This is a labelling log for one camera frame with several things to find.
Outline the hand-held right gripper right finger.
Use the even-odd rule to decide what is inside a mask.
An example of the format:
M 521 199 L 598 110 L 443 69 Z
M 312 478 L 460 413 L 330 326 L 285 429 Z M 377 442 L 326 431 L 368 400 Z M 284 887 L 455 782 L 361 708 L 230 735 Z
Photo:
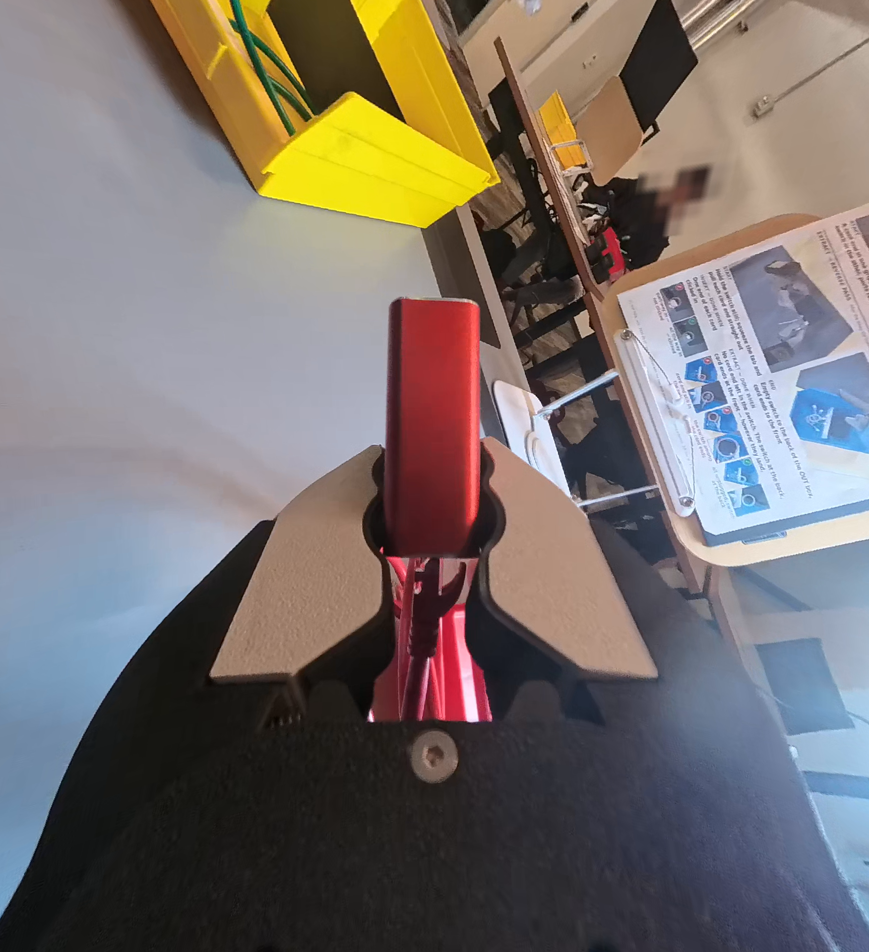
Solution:
M 497 439 L 484 438 L 481 447 L 496 513 L 478 562 L 486 607 L 582 678 L 657 678 L 583 511 Z

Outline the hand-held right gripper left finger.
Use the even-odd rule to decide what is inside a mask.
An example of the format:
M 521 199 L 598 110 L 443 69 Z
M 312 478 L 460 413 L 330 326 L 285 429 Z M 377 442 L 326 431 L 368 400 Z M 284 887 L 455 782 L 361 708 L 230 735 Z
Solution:
M 381 446 L 367 447 L 278 513 L 211 667 L 212 681 L 300 676 L 381 613 L 391 584 L 365 520 L 382 455 Z

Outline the red ethernet adapter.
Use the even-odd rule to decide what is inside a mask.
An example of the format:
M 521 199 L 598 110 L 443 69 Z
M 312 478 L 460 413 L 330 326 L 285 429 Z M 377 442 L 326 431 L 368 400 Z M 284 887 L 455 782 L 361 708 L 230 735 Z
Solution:
M 390 557 L 461 557 L 480 494 L 480 313 L 460 299 L 393 301 L 383 470 Z

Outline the yellow plastic bin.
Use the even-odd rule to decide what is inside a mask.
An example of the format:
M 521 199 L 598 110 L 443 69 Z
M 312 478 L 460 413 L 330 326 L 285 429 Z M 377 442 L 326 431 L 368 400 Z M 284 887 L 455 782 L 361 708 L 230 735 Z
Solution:
M 354 92 L 320 112 L 270 2 L 153 7 L 259 195 L 425 229 L 497 171 L 423 3 L 351 2 L 402 121 Z

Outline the wooden table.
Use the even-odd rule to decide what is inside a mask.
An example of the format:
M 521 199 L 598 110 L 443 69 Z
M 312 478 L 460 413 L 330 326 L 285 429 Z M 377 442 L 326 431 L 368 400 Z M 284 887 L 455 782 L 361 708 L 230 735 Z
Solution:
M 539 114 L 534 109 L 527 92 L 523 88 L 520 74 L 512 65 L 511 58 L 500 36 L 495 38 L 494 48 L 511 89 L 512 98 L 525 134 L 531 143 L 540 175 L 547 185 L 548 195 L 556 210 L 560 232 L 563 234 L 579 279 L 582 281 L 584 298 L 588 302 L 593 302 L 594 306 L 598 306 L 604 301 L 604 294 L 603 287 L 595 280 L 586 253 L 586 249 L 591 245 L 590 236 L 564 177 L 555 147 L 550 142 L 546 129 L 539 119 Z

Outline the small yellow parts bin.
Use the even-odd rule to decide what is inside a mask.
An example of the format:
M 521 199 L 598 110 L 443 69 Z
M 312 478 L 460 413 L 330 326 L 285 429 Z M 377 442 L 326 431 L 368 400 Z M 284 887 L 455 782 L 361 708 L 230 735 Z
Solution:
M 555 90 L 537 111 L 540 124 L 551 145 L 551 155 L 564 171 L 587 170 L 589 155 L 580 141 L 570 114 Z

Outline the black bin divider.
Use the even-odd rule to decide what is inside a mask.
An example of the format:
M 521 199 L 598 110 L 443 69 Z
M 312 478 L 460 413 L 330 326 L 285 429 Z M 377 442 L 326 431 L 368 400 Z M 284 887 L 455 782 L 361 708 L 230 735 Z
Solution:
M 320 112 L 354 92 L 403 120 L 351 1 L 272 1 L 267 11 Z

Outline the black board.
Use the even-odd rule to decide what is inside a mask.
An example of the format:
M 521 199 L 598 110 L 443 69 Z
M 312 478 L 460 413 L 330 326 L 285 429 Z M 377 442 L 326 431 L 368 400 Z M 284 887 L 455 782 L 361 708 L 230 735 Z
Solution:
M 658 117 L 698 64 L 672 1 L 655 1 L 619 73 L 647 142 Z

